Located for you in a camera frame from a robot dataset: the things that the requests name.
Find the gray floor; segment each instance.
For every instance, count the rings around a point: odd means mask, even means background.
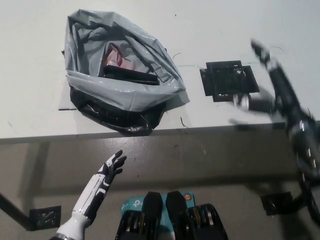
[[[121,203],[148,191],[190,190],[212,203],[231,240],[317,240],[306,209],[266,216],[260,196],[299,193],[294,156],[283,131],[221,132],[0,145],[0,191],[25,213],[62,206],[71,214],[92,174],[114,152],[128,160],[114,180],[86,239],[113,240]],[[27,232],[0,211],[0,239],[49,239],[56,229]]]

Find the bag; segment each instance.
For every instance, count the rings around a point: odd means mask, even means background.
[[[159,41],[114,12],[68,16],[64,58],[72,103],[119,132],[151,132],[165,101],[186,90]]]

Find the white robotic hand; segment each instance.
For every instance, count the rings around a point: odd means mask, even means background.
[[[122,153],[123,151],[120,150],[110,157],[91,177],[73,208],[71,218],[59,227],[55,236],[50,240],[85,239],[85,229],[95,220],[110,184],[114,177],[123,171],[120,167],[124,165],[127,157],[119,158]]]

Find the robotic hand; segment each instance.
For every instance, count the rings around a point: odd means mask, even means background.
[[[91,177],[73,208],[71,218],[59,227],[50,240],[85,239],[85,230],[95,220],[110,184],[114,177],[123,171],[120,167],[124,165],[127,157],[119,158],[122,153],[123,151],[120,150],[110,157]]]
[[[296,154],[302,194],[283,209],[283,212],[295,212],[301,205],[307,206],[311,218],[320,227],[320,145],[316,121],[310,113],[302,110],[290,81],[278,61],[270,57],[269,51],[260,43],[253,40],[251,47],[269,73],[274,87],[275,101],[254,100],[247,94],[235,95],[234,104],[240,108],[269,114],[279,111],[285,119],[286,133]]]

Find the table surface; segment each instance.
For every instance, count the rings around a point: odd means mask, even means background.
[[[169,102],[170,110],[153,131],[155,135],[181,129],[195,133],[233,129],[238,124],[271,126],[282,121],[205,96],[199,69],[206,62],[233,60],[251,65],[258,85],[274,95],[269,76],[252,53],[251,38],[278,58],[301,105],[320,119],[318,0],[0,2],[0,143],[122,136],[77,110],[59,111],[67,85],[61,54],[67,16],[78,9],[117,12],[158,38],[170,56],[175,55],[187,97]]]

